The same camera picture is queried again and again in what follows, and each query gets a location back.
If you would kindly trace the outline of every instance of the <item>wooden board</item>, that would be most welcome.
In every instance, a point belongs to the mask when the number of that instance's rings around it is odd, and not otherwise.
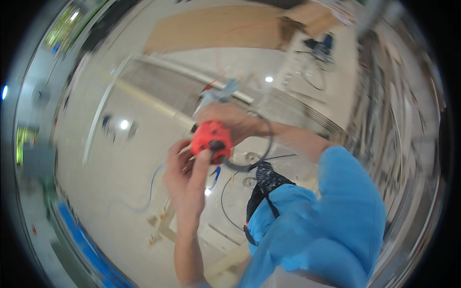
[[[282,13],[275,7],[220,6],[169,16],[156,24],[144,53],[208,47],[279,49]]]

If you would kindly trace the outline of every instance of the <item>finger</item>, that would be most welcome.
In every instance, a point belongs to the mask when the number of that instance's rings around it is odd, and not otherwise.
[[[168,156],[176,156],[179,154],[179,152],[181,152],[181,150],[183,150],[184,148],[186,148],[187,146],[189,146],[190,144],[190,139],[181,139],[179,140],[178,142],[174,143],[170,149],[168,149]]]
[[[191,176],[192,176],[192,170],[189,170],[189,172],[184,174],[184,177],[186,177],[186,179],[190,179]]]
[[[185,147],[187,147],[190,144],[189,139],[181,139],[178,142],[174,143],[170,149],[168,149],[168,160],[167,160],[167,166],[168,168],[171,169],[177,169],[178,168],[178,158],[177,155],[181,150],[183,150]]]
[[[208,167],[210,166],[211,152],[203,150],[195,158],[194,167],[192,168],[192,177],[189,185],[192,188],[203,190],[205,189],[205,181],[208,176]]]
[[[188,172],[192,171],[192,167],[194,167],[194,162],[195,162],[195,159],[192,159],[192,160],[189,160],[189,161],[186,162],[186,164],[184,165],[184,168],[183,168],[183,173],[184,174],[187,174]]]
[[[192,156],[194,156],[192,154],[192,152],[190,150],[186,150],[184,152],[181,152],[178,156],[177,156],[177,159],[178,159],[178,162],[181,164],[181,163],[186,163],[187,160],[191,159]]]

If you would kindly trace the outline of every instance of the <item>left hand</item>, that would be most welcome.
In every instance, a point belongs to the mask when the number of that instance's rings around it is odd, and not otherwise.
[[[196,159],[190,159],[190,150],[180,153],[190,144],[182,139],[168,150],[166,173],[163,183],[170,194],[170,201],[176,212],[178,233],[182,229],[198,229],[199,218],[205,207],[205,182],[208,177],[211,153],[202,151]]]

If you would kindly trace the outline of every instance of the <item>power cord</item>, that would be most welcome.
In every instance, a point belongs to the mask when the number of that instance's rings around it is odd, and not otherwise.
[[[256,163],[250,164],[247,166],[240,166],[240,165],[233,164],[229,161],[229,159],[224,158],[224,157],[221,157],[219,159],[221,163],[223,163],[227,167],[231,168],[232,170],[239,171],[239,172],[249,172],[250,170],[254,169],[256,166],[258,166],[262,161],[264,161],[267,155],[269,154],[269,152],[271,151],[272,144],[274,142],[274,129],[272,128],[271,122],[256,111],[248,110],[247,112],[255,114],[256,116],[261,118],[266,123],[267,128],[269,129],[269,145],[267,145],[267,149],[264,155]]]
[[[270,157],[270,158],[267,158],[263,161],[268,161],[268,160],[274,160],[274,159],[278,159],[278,158],[284,158],[284,157],[291,157],[291,156],[298,156],[298,154],[288,154],[288,155],[283,155],[283,156],[276,156],[276,157]],[[226,184],[224,184],[224,187],[223,187],[223,191],[221,192],[221,209],[223,210],[223,213],[224,213],[224,216],[227,218],[227,220],[232,224],[234,225],[237,229],[239,229],[240,231],[243,232],[243,228],[238,226],[237,224],[235,224],[230,218],[229,216],[227,216],[226,214],[226,211],[224,210],[224,204],[223,204],[223,195],[224,195],[224,191],[226,190],[226,187],[227,185],[229,184],[229,182],[231,181],[231,179],[233,179],[235,177],[235,175],[238,173],[239,171],[235,172],[231,178],[229,178],[229,180],[227,180]]]
[[[317,58],[314,54],[312,54],[312,52],[308,52],[308,51],[296,51],[296,52],[298,52],[298,53],[307,53],[307,54],[310,54],[312,56],[312,58],[314,59],[315,64],[319,68],[320,78],[322,79],[322,88],[319,88],[319,87],[315,86],[314,84],[312,84],[312,82],[310,82],[309,79],[306,77],[306,73],[305,73],[305,71],[307,69],[307,64],[306,63],[304,63],[304,65],[302,67],[301,77],[304,79],[304,81],[309,83],[315,89],[317,89],[319,91],[325,91],[326,90],[325,70],[318,63],[318,61],[322,61],[322,62],[325,62],[325,61]]]

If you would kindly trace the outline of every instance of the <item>wire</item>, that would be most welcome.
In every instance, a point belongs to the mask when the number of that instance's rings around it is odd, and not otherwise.
[[[326,90],[326,80],[325,80],[325,73],[324,73],[325,70],[323,70],[322,67],[320,66],[320,64],[318,64],[318,62],[317,62],[317,61],[321,61],[321,60],[318,59],[317,57],[315,57],[311,52],[306,52],[306,53],[312,55],[312,58],[314,58],[315,64],[319,68],[320,78],[322,79],[322,88],[319,88],[319,87],[315,86],[314,84],[312,84],[312,82],[310,82],[309,79],[307,79],[307,77],[305,76],[305,74],[306,74],[305,71],[306,71],[306,66],[307,66],[306,63],[304,63],[304,65],[302,67],[301,77],[304,79],[304,81],[309,83],[315,89],[317,89],[319,91],[325,91]]]
[[[291,157],[291,156],[298,156],[298,154],[288,154],[288,155],[282,155],[282,156],[275,156],[275,157],[270,157],[270,158],[267,158],[265,159],[265,161],[268,161],[268,160],[274,160],[274,159],[278,159],[278,158],[284,158],[284,157]],[[238,226],[237,224],[235,224],[230,218],[229,216],[227,216],[226,214],[226,211],[224,210],[224,204],[223,204],[223,195],[224,195],[224,191],[226,190],[226,187],[227,187],[227,184],[229,184],[229,182],[234,179],[235,175],[237,175],[239,171],[235,172],[234,174],[232,174],[232,176],[229,178],[229,180],[227,180],[226,184],[224,184],[224,187],[223,187],[223,191],[221,192],[221,209],[223,210],[223,213],[224,213],[224,216],[227,218],[227,220],[232,224],[234,225],[237,229],[239,229],[240,231],[243,231],[243,228]]]
[[[216,78],[216,79],[214,79],[213,81],[211,81],[210,83],[208,83],[208,84],[205,86],[205,88],[202,90],[202,92],[205,91],[205,90],[211,89],[211,88],[212,88],[211,84],[215,83],[218,79],[220,79],[220,78],[221,78],[222,76],[224,76],[224,75],[226,75],[226,73],[219,75],[218,78]]]
[[[134,208],[134,207],[131,207],[130,205],[126,204],[125,202],[123,202],[123,206],[125,206],[126,208],[128,208],[129,210],[133,211],[134,213],[144,213],[145,211],[147,211],[147,209],[149,208],[150,206],[150,201],[152,200],[152,186],[154,184],[154,179],[155,179],[155,176],[157,176],[157,173],[160,171],[160,169],[165,165],[165,163],[162,163],[160,164],[160,166],[157,167],[157,169],[155,169],[155,172],[154,172],[154,175],[152,176],[152,180],[150,182],[150,193],[149,193],[149,199],[147,200],[147,203],[141,207],[141,208]]]
[[[264,161],[267,155],[269,154],[269,152],[271,151],[272,144],[274,142],[274,129],[272,128],[271,122],[256,111],[248,110],[247,112],[256,114],[259,118],[261,118],[266,123],[267,128],[269,130],[269,145],[267,146],[267,149],[264,155],[256,163],[250,164],[247,166],[235,165],[231,163],[229,159],[227,158],[224,158],[224,157],[220,158],[221,162],[224,163],[224,165],[231,168],[232,170],[240,171],[240,172],[249,172],[250,170],[254,169],[256,166],[258,166],[262,161]]]

